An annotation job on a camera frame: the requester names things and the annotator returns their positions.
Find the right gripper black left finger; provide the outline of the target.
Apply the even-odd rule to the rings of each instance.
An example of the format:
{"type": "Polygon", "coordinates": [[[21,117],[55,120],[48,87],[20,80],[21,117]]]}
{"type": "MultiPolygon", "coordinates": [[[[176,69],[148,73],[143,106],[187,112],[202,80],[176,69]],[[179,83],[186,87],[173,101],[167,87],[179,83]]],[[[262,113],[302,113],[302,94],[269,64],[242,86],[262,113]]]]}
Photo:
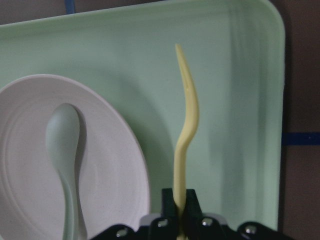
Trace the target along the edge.
{"type": "Polygon", "coordinates": [[[175,240],[179,220],[173,190],[161,190],[161,211],[143,216],[138,230],[125,224],[115,224],[93,237],[94,240],[175,240]]]}

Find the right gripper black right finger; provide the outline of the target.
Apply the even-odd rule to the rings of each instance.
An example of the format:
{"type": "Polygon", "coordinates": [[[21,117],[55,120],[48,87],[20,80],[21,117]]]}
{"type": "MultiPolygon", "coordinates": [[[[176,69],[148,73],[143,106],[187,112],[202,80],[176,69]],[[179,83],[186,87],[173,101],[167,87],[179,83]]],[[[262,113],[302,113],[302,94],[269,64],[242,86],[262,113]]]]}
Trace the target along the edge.
{"type": "Polygon", "coordinates": [[[236,230],[215,213],[204,213],[196,191],[186,191],[183,217],[184,232],[190,240],[289,240],[290,237],[255,221],[246,221],[236,230]]]}

